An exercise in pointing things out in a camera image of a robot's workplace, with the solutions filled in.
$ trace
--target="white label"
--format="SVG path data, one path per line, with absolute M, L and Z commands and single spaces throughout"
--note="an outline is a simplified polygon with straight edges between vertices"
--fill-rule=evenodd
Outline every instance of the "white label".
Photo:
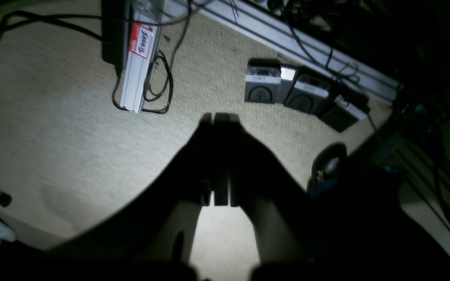
M 320 96 L 322 98 L 327 98 L 329 96 L 329 92 L 327 90 L 300 81 L 296 82 L 295 88 L 309 92 L 310 94 L 314 94 L 316 96 Z
M 132 25 L 132 36 L 130 52 L 136 53 L 140 57 L 147 58 L 152 44 L 152 30 L 134 23 Z
M 358 109 L 355 105 L 349 103 L 348 101 L 345 101 L 345 99 L 342 96 L 338 96 L 336 99 L 334 99 L 334 102 L 343 110 L 350 113 L 355 118 L 362 120 L 366 118 L 367 114 L 365 114 L 362 110 Z
M 246 82 L 280 84 L 280 77 L 262 76 L 262 75 L 246 75 Z

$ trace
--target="shoe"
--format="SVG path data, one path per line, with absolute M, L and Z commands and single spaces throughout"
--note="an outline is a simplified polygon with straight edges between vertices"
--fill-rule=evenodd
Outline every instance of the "shoe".
M 307 191 L 312 198 L 336 186 L 347 173 L 348 156 L 342 142 L 330 144 L 323 149 L 312 164 L 312 174 L 307 184 Z

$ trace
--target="black cable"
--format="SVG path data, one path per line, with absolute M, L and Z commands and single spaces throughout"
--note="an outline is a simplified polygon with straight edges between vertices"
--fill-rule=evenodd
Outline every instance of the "black cable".
M 329 69 L 329 64 L 331 63 L 331 60 L 332 60 L 332 54 L 333 54 L 333 52 L 334 52 L 334 48 L 332 47 L 332 46 L 330 46 L 331 47 L 331 50 L 329 51 L 329 55 L 327 56 L 327 61 L 325 62 L 325 68 L 326 69 Z M 345 69 L 347 69 L 347 68 L 349 68 L 350 67 L 350 62 L 347 62 L 339 71 L 337 71 L 337 73 L 339 73 L 340 75 L 343 75 L 343 74 L 341 74 Z M 356 66 L 355 68 L 354 68 L 354 73 L 352 73 L 352 74 L 346 74 L 346 75 L 343 75 L 344 77 L 346 77 L 346 79 L 348 79 L 348 80 L 350 80 L 351 78 L 355 78 L 355 80 L 353 80 L 353 81 L 355 81 L 355 82 L 360 82 L 361 81 L 361 77 L 360 76 L 358 76 L 357 74 L 359 73 L 359 67 L 358 66 Z
M 439 198 L 439 193 L 436 191 L 435 187 L 432 187 L 432 186 L 430 185 L 430 183 L 429 183 L 428 179 L 426 178 L 426 176 L 423 175 L 423 173 L 420 172 L 420 171 L 415 167 L 415 165 L 413 165 L 413 164 L 405 157 L 405 155 L 403 155 L 403 154 L 400 153 L 400 152 L 397 152 L 396 154 L 397 154 L 397 156 L 400 158 L 401 162 L 404 163 L 404 167 L 406 167 L 406 166 L 409 167 L 409 169 L 411 169 L 412 172 L 416 174 L 416 177 L 419 178 L 423 183 L 425 183 L 426 187 L 427 187 L 427 188 L 434 194 L 434 196 L 438 199 L 438 198 Z M 413 189 L 416 188 L 416 187 L 414 186 L 414 184 L 409 180 L 409 178 L 408 178 L 407 176 L 406 176 L 406 180 L 409 181 L 409 184 L 411 185 L 411 187 L 413 187 Z M 422 194 L 419 193 L 418 190 L 415 190 L 415 191 L 416 191 L 416 193 L 418 193 L 418 195 L 419 195 L 420 197 L 422 196 Z M 446 212 L 445 209 L 442 208 L 442 205 L 441 205 L 441 210 L 442 210 L 443 214 L 445 215 L 445 218 L 448 220 L 448 223 L 449 223 L 449 225 L 450 225 L 450 210 L 449 210 L 449 212 Z
M 383 139 L 380 137 L 377 127 L 373 121 L 373 119 L 371 118 L 371 116 L 369 114 L 368 115 L 368 120 L 371 123 L 371 126 L 373 127 L 374 130 L 374 135 L 376 136 L 376 138 L 378 139 L 378 141 L 380 142 L 380 145 L 382 147 L 382 149 L 385 151 L 386 155 L 389 157 L 389 159 L 393 162 L 394 165 L 396 165 L 397 167 L 400 167 L 400 165 L 398 164 L 398 162 L 391 156 L 390 151 L 386 148 L 386 145 L 384 144 Z M 406 180 L 409 182 L 409 184 L 411 185 L 411 187 L 413 188 L 413 190 L 420 196 L 420 198 L 428 205 L 428 207 L 432 210 L 432 212 L 434 212 L 436 214 L 436 216 L 441 220 L 442 224 L 444 224 L 444 226 L 446 226 L 446 228 L 448 229 L 448 231 L 450 232 L 450 228 L 447 227 L 447 224 L 443 221 L 443 219 L 441 219 L 441 217 L 437 214 L 436 210 L 433 208 L 433 206 L 427 201 L 427 199 L 420 193 L 420 191 L 416 188 L 416 186 L 414 186 L 412 184 L 412 182 L 410 182 L 410 180 L 407 178 L 406 176 Z M 439 189 L 439 178 L 438 178 L 438 170 L 437 173 L 434 173 L 434 180 L 436 182 L 436 197 L 437 200 L 439 200 L 439 203 L 441 205 L 441 209 L 442 212 L 445 215 L 445 218 L 448 220 L 448 223 L 450 225 L 450 209 L 447 207 L 447 204 L 445 203 L 445 200 L 442 197 L 442 194 L 440 192 Z
M 142 108 L 141 110 L 143 112 L 152 112 L 152 113 L 156 113 L 156 114 L 165 114 L 166 112 L 168 112 L 169 108 L 170 108 L 170 104 L 171 104 L 171 99 L 173 98 L 173 74 L 171 73 L 171 69 L 170 66 L 168 65 L 168 60 L 166 60 L 166 56 L 164 55 L 164 53 L 159 50 L 159 53 L 161 53 L 161 55 L 156 56 L 152 62 L 149 64 L 149 69 L 152 69 L 154 67 L 155 62 L 158 59 L 161 59 L 163 64 L 164 64 L 164 68 L 166 69 L 166 74 L 168 75 L 168 81 L 170 82 L 170 91 L 168 93 L 168 102 L 166 103 L 166 106 L 161 109 L 161 110 L 148 110 L 148 109 L 144 109 Z M 148 81 L 148 75 L 145 77 L 145 82 Z M 147 98 L 147 91 L 143 91 L 143 98 L 146 100 Z
M 28 25 L 30 23 L 35 23 L 37 21 L 48 21 L 48 20 L 57 20 L 59 18 L 61 19 L 65 19 L 65 18 L 84 18 L 84 19 L 91 19 L 91 20 L 101 20 L 101 21 L 112 21 L 112 22 L 128 22 L 128 23 L 139 23 L 141 25 L 148 25 L 148 26 L 152 26 L 152 27 L 166 27 L 169 25 L 177 25 L 183 21 L 185 21 L 187 18 L 189 18 L 190 16 L 194 15 L 195 13 L 197 13 L 201 8 L 195 9 L 193 10 L 193 13 L 191 15 L 186 15 L 182 18 L 179 18 L 178 20 L 174 20 L 174 21 L 169 21 L 167 23 L 148 23 L 146 21 L 135 21 L 132 19 L 127 19 L 127 18 L 105 18 L 103 16 L 95 16 L 92 14 L 47 14 L 47 15 L 40 15 L 40 19 L 28 19 L 26 21 L 20 21 L 18 23 L 13 23 L 12 25 L 6 25 L 4 28 L 0 29 L 0 32 L 7 32 L 10 30 L 13 30 L 15 28 L 18 27 L 22 27 L 24 25 Z
M 127 110 L 125 107 L 122 107 L 121 105 L 119 105 L 119 103 L 116 101 L 116 92 L 118 91 L 118 87 L 121 82 L 122 73 L 123 73 L 123 69 L 116 66 L 116 85 L 114 86 L 114 90 L 112 91 L 112 104 L 119 110 L 130 111 L 130 110 Z
M 69 28 L 71 30 L 75 30 L 77 32 L 81 32 L 82 34 L 88 35 L 90 37 L 93 37 L 94 39 L 97 39 L 99 41 L 102 40 L 102 37 L 90 30 L 87 30 L 84 27 L 80 27 L 78 25 L 74 25 L 72 23 L 67 23 L 64 21 L 60 21 L 60 20 L 56 20 L 54 18 L 45 18 L 43 16 L 40 16 L 39 14 L 34 14 L 32 12 L 28 12 L 28 11 L 14 11 L 11 12 L 9 14 L 6 14 L 5 16 L 3 16 L 1 22 L 0 22 L 0 40 L 2 38 L 3 35 L 3 31 L 4 28 L 7 26 L 8 21 L 10 20 L 10 18 L 13 18 L 14 16 L 20 16 L 23 18 L 27 18 L 28 21 L 32 21 L 32 22 L 38 22 L 38 21 L 42 21 L 44 23 L 49 23 L 52 25 L 57 25 L 59 27 L 65 27 L 65 28 Z
M 307 57 L 311 60 L 311 62 L 323 69 L 325 69 L 327 72 L 329 72 L 331 75 L 333 75 L 334 77 L 336 77 L 336 80 L 338 80 L 339 82 L 341 82 L 341 80 L 343 78 L 345 78 L 345 75 L 342 75 L 341 73 L 338 73 L 337 71 L 333 71 L 332 69 L 329 69 L 329 63 L 330 60 L 332 58 L 332 53 L 333 53 L 333 48 L 331 48 L 330 50 L 330 55 L 328 56 L 328 60 L 326 62 L 326 65 L 322 65 L 320 62 L 318 62 L 314 56 L 305 48 L 305 46 L 303 46 L 302 40 L 300 39 L 300 37 L 298 37 L 298 35 L 295 32 L 295 29 L 293 28 L 293 26 L 289 23 L 289 19 L 286 16 L 285 13 L 285 9 L 286 7 L 284 6 L 284 3 L 282 2 L 282 0 L 279 0 L 279 5 L 280 5 L 280 14 L 281 16 L 284 18 L 284 22 L 286 23 L 287 27 L 289 28 L 291 34 L 293 35 L 293 38 L 295 39 L 296 43 L 298 44 L 298 46 L 300 46 L 301 50 L 303 51 L 303 53 L 305 53 L 305 55 L 307 55 Z
M 442 211 L 445 214 L 445 217 L 448 219 L 450 223 L 450 208 L 448 207 L 447 202 L 443 199 L 441 186 L 440 186 L 440 174 L 439 174 L 439 166 L 443 162 L 443 158 L 445 155 L 445 147 L 443 144 L 442 132 L 439 124 L 436 122 L 435 116 L 432 114 L 430 110 L 427 108 L 427 113 L 430 117 L 430 124 L 433 129 L 430 131 L 431 139 L 429 141 L 432 146 L 431 151 L 434 154 L 434 162 L 433 162 L 433 174 L 434 174 L 434 185 L 437 196 L 439 197 L 439 201 L 441 203 Z
M 175 46 L 175 49 L 173 50 L 173 53 L 171 54 L 171 60 L 170 60 L 170 71 L 173 70 L 173 62 L 175 61 L 175 56 L 177 54 L 178 49 L 180 48 L 180 46 L 182 45 L 182 43 L 184 42 L 185 36 L 187 34 L 187 30 L 189 29 L 189 24 L 191 22 L 191 17 L 193 15 L 192 13 L 192 5 L 191 2 L 188 1 L 187 2 L 187 17 L 186 17 L 186 22 L 185 22 L 185 26 L 184 26 L 184 30 L 182 31 L 182 35 L 180 36 L 180 39 L 178 39 L 177 45 Z M 151 73 L 152 69 L 154 67 L 154 64 L 151 64 L 148 68 L 147 73 Z M 147 98 L 146 95 L 143 96 L 143 98 L 145 99 L 145 101 L 155 101 L 157 99 L 159 99 L 164 92 L 166 91 L 166 88 L 168 87 L 168 82 L 169 82 L 169 76 L 166 76 L 166 81 L 164 82 L 164 87 L 162 88 L 162 90 L 160 92 L 158 92 L 157 94 L 155 94 L 152 91 L 152 85 L 150 84 L 149 80 L 145 80 L 145 84 L 146 84 L 146 88 L 148 89 L 148 91 L 154 96 L 153 98 Z

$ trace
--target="cable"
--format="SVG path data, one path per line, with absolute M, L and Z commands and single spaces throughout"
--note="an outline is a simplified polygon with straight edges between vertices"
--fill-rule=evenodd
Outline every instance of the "cable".
M 295 41 L 296 41 L 296 43 L 298 44 L 298 46 L 300 46 L 300 48 L 301 48 L 301 50 L 303 51 L 303 53 L 305 53 L 305 55 L 307 55 L 307 57 L 311 60 L 311 62 L 312 62 L 313 64 L 315 64 L 315 65 L 317 65 L 317 66 L 319 66 L 319 67 L 321 67 L 321 68 L 324 68 L 324 69 L 325 69 L 327 72 L 329 72 L 331 75 L 335 76 L 335 77 L 336 77 L 336 80 L 338 80 L 339 82 L 341 82 L 341 80 L 342 80 L 343 78 L 345 78 L 345 75 L 342 75 L 341 73 L 338 73 L 338 72 L 336 72 L 336 71 L 333 71 L 332 69 L 329 69 L 329 67 L 328 67 L 328 66 L 329 66 L 329 63 L 330 63 L 330 60 L 331 60 L 331 58 L 332 58 L 333 48 L 331 48 L 331 50 L 330 50 L 330 55 L 329 55 L 329 57 L 328 57 L 328 60 L 327 60 L 325 66 L 322 65 L 320 62 L 318 62 L 318 61 L 314 58 L 314 56 L 313 56 L 309 51 L 307 51 L 307 49 L 305 48 L 305 46 L 303 46 L 302 40 L 300 39 L 300 37 L 298 37 L 298 35 L 297 35 L 296 32 L 295 32 L 295 29 L 294 29 L 293 26 L 289 23 L 289 19 L 287 18 L 286 13 L 285 13 L 285 11 L 284 11 L 284 10 L 286 9 L 286 7 L 284 6 L 284 3 L 282 2 L 282 0 L 279 0 L 279 5 L 280 5 L 280 14 L 281 14 L 281 16 L 284 18 L 284 22 L 285 22 L 286 25 L 288 26 L 288 28 L 289 28 L 291 34 L 293 35 L 293 38 L 295 39 Z
M 327 61 L 325 62 L 326 69 L 329 69 L 329 64 L 331 63 L 331 60 L 332 60 L 332 53 L 334 52 L 334 48 L 332 46 L 330 46 L 330 47 L 331 47 L 331 50 L 329 51 L 329 55 L 327 56 Z M 347 69 L 349 67 L 350 67 L 350 62 L 347 62 L 339 71 L 337 71 L 337 73 L 342 75 L 342 77 L 343 76 L 346 77 L 346 79 L 348 79 L 348 80 L 351 80 L 351 78 L 355 78 L 355 80 L 353 80 L 353 81 L 355 81 L 357 83 L 360 82 L 361 77 L 357 75 L 357 73 L 359 73 L 359 66 L 356 66 L 354 68 L 354 73 L 352 73 L 352 74 L 346 74 L 346 75 L 341 74 L 345 69 Z
M 239 17 L 239 11 L 237 11 L 236 0 L 230 0 L 230 9 L 232 9 L 232 14 L 234 15 L 234 21 L 237 24 L 237 18 Z
M 198 12 L 200 10 L 199 9 L 195 9 L 192 13 L 195 14 L 196 12 Z M 189 15 L 184 16 L 183 18 L 179 18 L 178 20 L 174 20 L 174 21 L 169 21 L 167 23 L 149 23 L 146 21 L 135 21 L 135 20 L 131 20 L 131 19 L 127 19 L 127 18 L 105 18 L 103 16 L 95 16 L 92 14 L 48 14 L 48 15 L 41 15 L 39 16 L 41 19 L 40 20 L 36 20 L 36 19 L 28 19 L 26 21 L 20 21 L 18 23 L 13 23 L 12 25 L 7 25 L 4 28 L 0 29 L 0 32 L 7 32 L 10 30 L 13 30 L 15 28 L 18 27 L 22 27 L 24 25 L 28 25 L 30 23 L 35 23 L 36 21 L 45 21 L 45 20 L 57 20 L 59 18 L 61 19 L 65 19 L 65 18 L 84 18 L 84 19 L 91 19 L 91 20 L 101 20 L 101 21 L 113 21 L 113 22 L 128 22 L 128 23 L 139 23 L 141 25 L 148 25 L 148 26 L 152 26 L 152 27 L 166 27 L 169 25 L 177 25 L 183 21 L 185 21 Z
M 185 22 L 185 26 L 184 26 L 184 30 L 182 31 L 182 35 L 180 36 L 180 39 L 178 39 L 177 45 L 175 46 L 175 49 L 173 50 L 173 53 L 171 54 L 171 60 L 170 60 L 170 71 L 173 70 L 173 62 L 175 61 L 175 56 L 177 54 L 178 49 L 180 48 L 180 46 L 182 45 L 182 43 L 184 42 L 187 30 L 189 29 L 189 24 L 190 24 L 190 19 L 191 16 L 193 15 L 192 13 L 192 5 L 191 2 L 188 1 L 187 2 L 187 17 L 186 17 L 186 22 Z M 147 73 L 151 73 L 152 69 L 154 67 L 154 64 L 150 64 Z M 146 83 L 146 88 L 148 89 L 148 91 L 154 96 L 154 98 L 147 98 L 146 95 L 143 96 L 143 99 L 145 101 L 151 102 L 151 101 L 155 101 L 157 99 L 159 99 L 164 92 L 166 91 L 166 88 L 168 87 L 168 82 L 169 82 L 169 76 L 166 76 L 166 81 L 164 82 L 164 87 L 162 88 L 162 90 L 160 92 L 158 92 L 157 94 L 155 94 L 152 91 L 152 85 L 150 84 L 150 81 L 148 79 L 145 79 L 145 83 Z
M 164 64 L 164 68 L 166 69 L 166 74 L 168 75 L 167 79 L 170 82 L 170 92 L 168 93 L 168 102 L 166 103 L 166 106 L 161 109 L 161 110 L 147 110 L 142 108 L 141 110 L 143 112 L 152 112 L 152 113 L 156 113 L 156 114 L 165 114 L 166 112 L 168 112 L 169 108 L 170 108 L 170 103 L 171 103 L 171 99 L 173 98 L 173 74 L 171 73 L 171 69 L 170 66 L 168 65 L 168 60 L 166 60 L 166 56 L 164 55 L 164 53 L 159 50 L 159 53 L 161 53 L 161 55 L 156 56 L 152 62 L 150 63 L 150 65 L 148 66 L 149 69 L 152 69 L 154 67 L 155 62 L 158 59 L 161 59 L 163 64 Z M 148 81 L 148 75 L 145 77 L 145 82 Z M 143 91 L 143 98 L 146 100 L 147 98 L 147 91 Z
M 390 151 L 386 148 L 383 139 L 380 137 L 377 127 L 373 121 L 373 119 L 371 118 L 371 116 L 369 114 L 367 114 L 368 116 L 368 120 L 371 124 L 371 126 L 373 127 L 373 131 L 374 131 L 374 135 L 376 136 L 376 138 L 378 139 L 378 141 L 380 142 L 380 146 L 382 147 L 382 149 L 384 150 L 384 152 L 386 153 L 386 155 L 388 156 L 388 158 L 393 162 L 394 165 L 396 165 L 397 167 L 400 167 L 400 165 L 398 164 L 398 162 L 392 157 Z M 438 170 L 436 170 L 437 173 L 434 172 L 434 181 L 436 182 L 436 197 L 439 200 L 439 203 L 441 205 L 441 209 L 442 212 L 445 215 L 445 218 L 448 220 L 449 225 L 450 225 L 450 209 L 447 207 L 447 204 L 445 203 L 445 200 L 442 197 L 442 194 L 440 192 L 440 187 L 439 187 L 439 175 L 438 175 Z M 413 188 L 413 190 L 420 196 L 420 198 L 428 205 L 428 207 L 432 210 L 432 212 L 435 213 L 435 215 L 441 220 L 442 224 L 444 224 L 444 226 L 446 226 L 446 228 L 448 229 L 448 231 L 450 232 L 450 228 L 447 227 L 447 224 L 443 221 L 443 219 L 440 217 L 440 215 L 438 215 L 438 213 L 436 212 L 436 210 L 433 208 L 433 206 L 427 201 L 427 199 L 420 193 L 420 191 L 416 188 L 415 185 L 412 184 L 411 180 L 409 180 L 409 178 L 406 177 L 406 181 L 408 181 L 408 183 L 411 185 L 411 187 Z
M 49 23 L 52 25 L 57 25 L 59 27 L 65 27 L 65 28 L 69 28 L 71 30 L 75 30 L 77 32 L 81 32 L 82 34 L 88 35 L 90 37 L 93 37 L 94 39 L 97 39 L 99 41 L 102 40 L 102 37 L 90 30 L 87 30 L 84 27 L 80 27 L 78 25 L 73 25 L 72 23 L 66 23 L 64 21 L 60 21 L 60 20 L 56 20 L 54 18 L 45 18 L 43 16 L 40 16 L 39 14 L 34 14 L 32 12 L 28 12 L 28 11 L 14 11 L 11 12 L 9 14 L 6 14 L 5 16 L 3 16 L 1 22 L 0 22 L 0 40 L 2 38 L 2 35 L 4 32 L 1 32 L 1 30 L 3 30 L 6 26 L 8 21 L 10 20 L 10 18 L 14 17 L 14 16 L 21 16 L 23 18 L 27 18 L 28 21 L 33 21 L 33 22 L 37 22 L 37 21 L 42 21 L 44 23 Z
M 432 115 L 431 111 L 430 114 L 430 122 L 433 126 L 433 129 L 430 132 L 430 135 L 432 136 L 429 143 L 432 145 L 432 152 L 434 153 L 434 159 L 433 159 L 433 174 L 434 174 L 434 185 L 435 185 L 435 192 L 437 193 L 437 197 L 439 197 L 439 201 L 441 203 L 442 211 L 445 214 L 445 217 L 450 222 L 450 209 L 448 207 L 448 204 L 445 202 L 442 196 L 441 186 L 440 186 L 440 174 L 439 174 L 439 165 L 443 162 L 444 154 L 445 154 L 445 147 L 443 144 L 443 138 L 442 138 L 442 132 L 440 130 L 439 124 L 436 122 L 436 119 Z
M 118 104 L 116 101 L 116 91 L 118 91 L 119 83 L 121 82 L 121 75 L 123 73 L 123 69 L 116 66 L 116 85 L 114 86 L 114 90 L 112 91 L 112 104 L 119 110 L 123 111 L 130 111 L 127 110 L 125 107 L 122 107 Z

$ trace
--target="floor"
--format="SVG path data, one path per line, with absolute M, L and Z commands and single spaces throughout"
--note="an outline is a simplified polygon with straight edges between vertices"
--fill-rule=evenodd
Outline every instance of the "floor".
M 28 10 L 100 14 L 100 2 Z M 72 22 L 100 33 L 98 21 Z M 170 53 L 182 28 L 166 28 L 170 41 L 162 50 Z M 13 197 L 2 217 L 21 241 L 39 249 L 79 235 L 129 203 L 185 144 L 205 112 L 237 113 L 302 188 L 325 146 L 342 141 L 351 153 L 373 132 L 366 120 L 337 133 L 282 105 L 244 103 L 248 60 L 278 54 L 200 14 L 175 59 L 168 114 L 112 106 L 116 76 L 100 52 L 94 39 L 44 23 L 8 32 L 0 42 L 0 187 Z M 155 84 L 161 75 L 155 74 Z M 369 105 L 375 122 L 383 124 L 391 111 Z M 258 261 L 252 225 L 239 208 L 203 209 L 191 254 L 202 279 L 246 280 Z

